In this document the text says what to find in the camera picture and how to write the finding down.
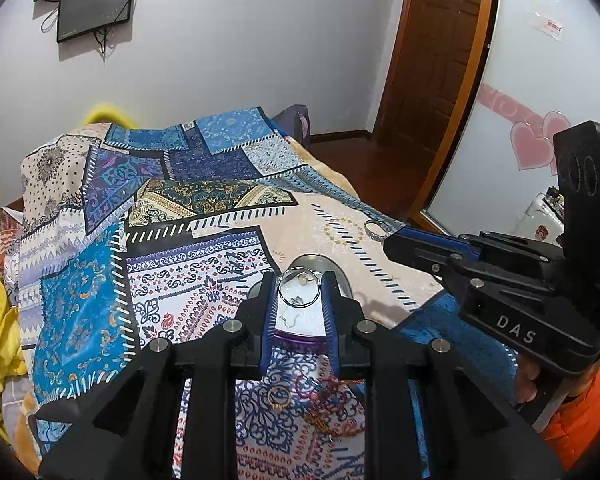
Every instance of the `wooden floor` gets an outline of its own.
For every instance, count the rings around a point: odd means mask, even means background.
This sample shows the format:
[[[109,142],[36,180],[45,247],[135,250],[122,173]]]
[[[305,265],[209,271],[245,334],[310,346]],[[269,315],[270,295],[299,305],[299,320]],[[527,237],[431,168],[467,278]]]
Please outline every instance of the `wooden floor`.
[[[429,155],[410,155],[407,148],[379,146],[366,137],[312,142],[310,151],[346,176],[361,200],[403,221],[432,159]]]

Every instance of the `round jewelry dish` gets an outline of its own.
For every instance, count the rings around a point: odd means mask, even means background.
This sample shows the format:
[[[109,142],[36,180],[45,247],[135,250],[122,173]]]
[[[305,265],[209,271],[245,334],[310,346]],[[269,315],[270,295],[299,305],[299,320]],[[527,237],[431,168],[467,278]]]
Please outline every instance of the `round jewelry dish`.
[[[320,280],[322,275],[328,270],[332,270],[336,275],[338,287],[341,295],[353,299],[351,285],[346,274],[340,266],[321,254],[303,254],[291,262],[287,270],[294,270],[295,279],[299,278],[295,285],[299,292],[289,293],[285,291],[285,297],[302,297],[302,288],[311,288],[314,276]],[[260,293],[260,283],[251,287],[248,298],[254,298]],[[311,288],[307,297],[314,296],[314,288]],[[326,352],[326,335],[324,331],[324,319],[322,317],[322,291],[318,297],[310,304],[295,308],[280,297],[278,290],[278,316],[276,319],[276,330],[274,333],[274,345],[289,351],[302,354],[322,354]]]

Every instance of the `purple base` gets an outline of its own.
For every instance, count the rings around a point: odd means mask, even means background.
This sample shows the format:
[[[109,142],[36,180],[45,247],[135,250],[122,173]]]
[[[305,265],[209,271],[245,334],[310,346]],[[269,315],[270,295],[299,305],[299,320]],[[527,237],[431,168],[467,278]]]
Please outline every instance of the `purple base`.
[[[325,354],[327,351],[325,336],[290,334],[276,329],[274,341],[275,346],[299,354]]]

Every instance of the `sticker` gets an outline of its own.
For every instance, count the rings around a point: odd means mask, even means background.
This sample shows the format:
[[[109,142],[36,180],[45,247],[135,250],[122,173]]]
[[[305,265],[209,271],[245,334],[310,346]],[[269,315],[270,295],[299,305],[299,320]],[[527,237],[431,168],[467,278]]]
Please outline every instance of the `sticker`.
[[[561,37],[564,27],[555,20],[546,16],[540,16],[540,14],[535,12],[531,15],[530,24],[533,28],[548,34],[554,40],[562,41]]]
[[[546,225],[539,225],[538,229],[536,229],[536,240],[539,242],[544,242],[549,235],[549,229],[546,228]]]

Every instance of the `bed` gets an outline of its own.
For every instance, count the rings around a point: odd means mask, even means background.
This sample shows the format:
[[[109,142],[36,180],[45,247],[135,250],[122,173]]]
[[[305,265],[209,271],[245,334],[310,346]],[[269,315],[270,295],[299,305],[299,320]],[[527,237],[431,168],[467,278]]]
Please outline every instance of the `bed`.
[[[2,405],[33,472],[70,427],[68,406],[106,387],[152,338],[186,341],[230,319],[264,271],[280,274],[300,254],[336,261],[365,315],[386,326],[440,290],[389,262],[363,229],[402,223],[360,202],[260,108],[164,130],[89,124],[40,146],[21,172],[22,225],[4,241],[1,274],[29,373],[8,380]],[[272,416],[267,391],[298,375],[294,402]],[[241,478],[362,477],[363,433],[331,442],[302,416],[302,395],[329,376],[326,357],[277,349],[261,383],[237,383]],[[339,388],[346,402],[330,424],[363,428],[362,406]]]

